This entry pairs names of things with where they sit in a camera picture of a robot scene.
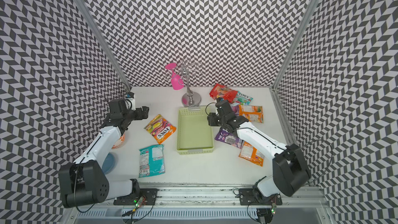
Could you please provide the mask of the orange yellow Fox's candy bag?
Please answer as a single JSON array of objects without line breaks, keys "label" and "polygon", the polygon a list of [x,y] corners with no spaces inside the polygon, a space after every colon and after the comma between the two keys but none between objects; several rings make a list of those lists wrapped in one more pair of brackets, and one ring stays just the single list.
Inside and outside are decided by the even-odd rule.
[{"label": "orange yellow Fox's candy bag", "polygon": [[167,121],[162,115],[156,115],[146,126],[145,130],[161,145],[173,133],[176,127]]}]

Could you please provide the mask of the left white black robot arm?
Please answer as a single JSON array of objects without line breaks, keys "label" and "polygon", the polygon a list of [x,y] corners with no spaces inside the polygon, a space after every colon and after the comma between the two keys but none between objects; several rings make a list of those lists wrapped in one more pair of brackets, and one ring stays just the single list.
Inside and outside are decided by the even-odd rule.
[{"label": "left white black robot arm", "polygon": [[96,138],[74,162],[61,166],[58,173],[60,198],[65,208],[140,195],[136,179],[108,179],[102,166],[131,122],[147,119],[148,115],[149,108],[136,107],[135,100],[117,99],[109,102],[109,112]]}]

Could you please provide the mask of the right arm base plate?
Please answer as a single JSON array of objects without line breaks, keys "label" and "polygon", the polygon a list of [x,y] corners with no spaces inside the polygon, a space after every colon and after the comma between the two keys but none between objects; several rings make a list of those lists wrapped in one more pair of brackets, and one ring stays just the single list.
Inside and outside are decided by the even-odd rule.
[{"label": "right arm base plate", "polygon": [[280,194],[274,194],[269,197],[265,197],[258,190],[252,188],[238,188],[237,191],[234,191],[234,193],[239,198],[240,204],[243,206],[272,206],[273,204],[280,206],[283,204]]}]

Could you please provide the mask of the teal candy bag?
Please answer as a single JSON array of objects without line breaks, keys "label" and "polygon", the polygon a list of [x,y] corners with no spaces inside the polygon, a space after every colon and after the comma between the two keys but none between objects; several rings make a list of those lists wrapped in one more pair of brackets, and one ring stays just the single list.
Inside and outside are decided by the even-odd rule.
[{"label": "teal candy bag", "polygon": [[165,173],[163,148],[163,145],[151,145],[139,150],[139,178],[157,176]]}]

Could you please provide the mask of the light green plastic basket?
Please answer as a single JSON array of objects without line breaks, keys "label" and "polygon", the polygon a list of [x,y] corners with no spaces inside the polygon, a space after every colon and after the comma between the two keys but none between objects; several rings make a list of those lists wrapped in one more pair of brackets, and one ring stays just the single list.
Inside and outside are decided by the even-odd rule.
[{"label": "light green plastic basket", "polygon": [[179,109],[176,149],[180,155],[213,152],[213,130],[208,125],[205,106]]}]

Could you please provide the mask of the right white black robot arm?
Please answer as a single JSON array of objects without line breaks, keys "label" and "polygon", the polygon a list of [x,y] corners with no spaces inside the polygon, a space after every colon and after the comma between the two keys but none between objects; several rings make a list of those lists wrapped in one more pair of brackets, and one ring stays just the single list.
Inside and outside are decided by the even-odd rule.
[{"label": "right white black robot arm", "polygon": [[272,164],[271,172],[253,186],[253,194],[259,203],[273,200],[283,194],[293,196],[311,179],[311,172],[301,147],[287,145],[266,135],[243,116],[236,116],[228,101],[216,99],[216,112],[207,120],[212,127],[220,127],[253,146]]}]

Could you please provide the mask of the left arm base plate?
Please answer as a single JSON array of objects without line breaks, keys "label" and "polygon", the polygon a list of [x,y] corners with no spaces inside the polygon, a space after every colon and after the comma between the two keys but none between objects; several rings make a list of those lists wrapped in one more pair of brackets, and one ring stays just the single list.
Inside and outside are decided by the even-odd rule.
[{"label": "left arm base plate", "polygon": [[118,206],[134,206],[143,200],[141,205],[153,206],[157,199],[158,189],[156,188],[144,188],[139,193],[131,193],[130,195],[116,198],[113,202],[114,205]]}]

